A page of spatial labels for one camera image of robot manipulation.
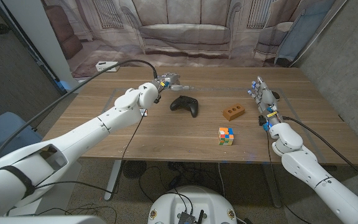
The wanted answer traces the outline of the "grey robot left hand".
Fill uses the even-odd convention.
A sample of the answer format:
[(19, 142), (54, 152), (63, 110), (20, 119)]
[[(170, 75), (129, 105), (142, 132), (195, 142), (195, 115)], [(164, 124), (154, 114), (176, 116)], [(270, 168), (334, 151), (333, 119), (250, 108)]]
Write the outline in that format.
[(181, 85), (180, 75), (177, 73), (165, 73), (157, 77), (157, 90), (159, 92), (163, 90), (182, 91), (182, 90), (194, 90), (193, 86)]

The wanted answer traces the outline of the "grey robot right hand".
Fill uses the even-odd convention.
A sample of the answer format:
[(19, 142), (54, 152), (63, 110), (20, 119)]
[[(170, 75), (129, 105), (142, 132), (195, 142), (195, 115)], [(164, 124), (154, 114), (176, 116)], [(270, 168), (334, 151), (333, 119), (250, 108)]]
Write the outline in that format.
[(252, 89), (247, 92), (255, 100), (260, 114), (264, 117), (260, 123), (265, 129), (270, 129), (283, 122), (283, 118), (278, 112), (277, 99), (262, 77), (258, 76), (256, 81), (252, 82)]

